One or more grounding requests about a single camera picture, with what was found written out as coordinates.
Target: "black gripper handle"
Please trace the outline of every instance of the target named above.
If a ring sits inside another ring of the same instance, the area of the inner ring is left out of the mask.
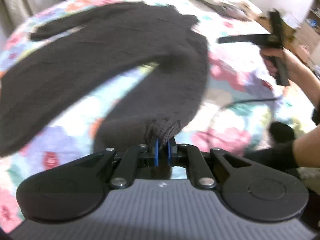
[[[282,59],[279,57],[269,57],[269,60],[278,70],[278,74],[275,77],[277,85],[284,87],[289,86],[288,70]]]

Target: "bed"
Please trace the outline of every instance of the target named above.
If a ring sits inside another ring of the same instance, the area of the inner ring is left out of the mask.
[[[68,0],[59,3],[29,18],[15,30],[0,56],[0,76],[35,50],[77,30],[69,30],[45,41],[31,42],[29,33],[37,26],[95,6],[123,1],[144,1],[154,6],[174,5],[182,14],[196,15],[199,24],[193,29],[208,39],[210,73],[206,92],[197,115],[175,137],[177,143],[193,144],[202,151],[221,147],[241,156],[245,151],[268,146],[266,128],[272,120],[287,123],[297,135],[314,128],[310,120],[311,103],[295,84],[287,88],[275,84],[257,46],[216,43],[220,36],[267,31],[254,21],[222,18],[192,0]],[[1,228],[10,232],[24,219],[15,199],[17,186],[37,172],[92,153],[93,138],[103,118],[153,68],[153,64],[137,66],[106,81],[52,120],[18,152],[0,159]],[[232,104],[239,100],[272,98],[278,99]],[[182,176],[179,170],[172,175]]]

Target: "forearm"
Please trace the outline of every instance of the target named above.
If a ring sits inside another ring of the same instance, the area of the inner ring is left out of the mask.
[[[299,167],[320,168],[320,125],[293,142],[293,155]]]
[[[301,88],[314,107],[320,110],[318,109],[320,103],[320,81],[312,71],[300,63],[299,70],[294,73],[292,81]]]

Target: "metal bolt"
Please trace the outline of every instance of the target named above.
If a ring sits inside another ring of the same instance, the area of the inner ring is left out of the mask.
[[[202,186],[212,186],[214,184],[214,179],[212,178],[201,178],[199,179],[199,183],[202,185]]]
[[[111,180],[111,184],[120,187],[127,184],[127,181],[124,178],[114,178]]]

